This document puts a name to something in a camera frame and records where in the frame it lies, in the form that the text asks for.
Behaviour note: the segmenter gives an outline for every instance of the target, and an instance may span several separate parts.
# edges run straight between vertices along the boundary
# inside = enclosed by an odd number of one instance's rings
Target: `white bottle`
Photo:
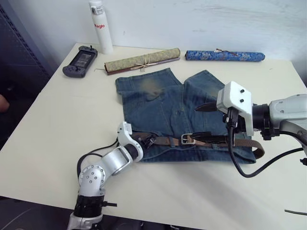
[[[109,26],[106,20],[106,12],[102,6],[102,1],[90,0],[89,4],[92,12],[94,26],[100,43],[100,51],[103,54],[110,54],[113,52],[112,40]]]

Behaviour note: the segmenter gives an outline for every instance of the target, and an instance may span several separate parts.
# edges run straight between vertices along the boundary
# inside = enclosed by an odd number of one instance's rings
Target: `floor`
[[[0,197],[0,230],[66,230],[70,209]],[[196,230],[141,220],[104,216],[103,230]]]

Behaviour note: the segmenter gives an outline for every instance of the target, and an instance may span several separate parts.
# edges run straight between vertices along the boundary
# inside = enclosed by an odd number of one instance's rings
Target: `blue patterned scroll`
[[[262,61],[265,58],[263,53],[254,52],[229,52],[216,49],[215,51],[188,50],[186,60],[204,61]]]

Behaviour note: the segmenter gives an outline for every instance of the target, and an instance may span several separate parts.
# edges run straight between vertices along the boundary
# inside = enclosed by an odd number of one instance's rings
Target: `game controller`
[[[83,78],[92,62],[98,55],[98,51],[92,46],[81,46],[79,52],[68,66],[63,67],[63,73],[71,78]]]

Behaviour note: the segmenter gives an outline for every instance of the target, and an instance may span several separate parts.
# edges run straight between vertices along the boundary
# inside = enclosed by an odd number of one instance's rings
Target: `white table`
[[[95,69],[155,50],[114,47],[113,54],[98,55],[84,79],[65,77],[62,67],[81,45],[67,55],[0,152],[0,196],[73,209],[77,160],[115,140],[123,120],[115,79],[143,72],[107,76]],[[180,61],[148,67],[145,73],[170,67],[183,82],[207,69],[223,83],[233,80],[249,89],[258,104],[306,93],[290,61],[186,61],[184,54]],[[257,133],[254,139],[266,154],[256,164],[242,166],[246,172],[299,147],[287,136],[263,141]],[[306,217],[284,212],[307,211],[307,171],[299,162],[304,155],[287,156],[250,179],[230,162],[135,163],[108,180],[105,200],[118,207],[105,207],[103,213],[207,230],[305,230]]]

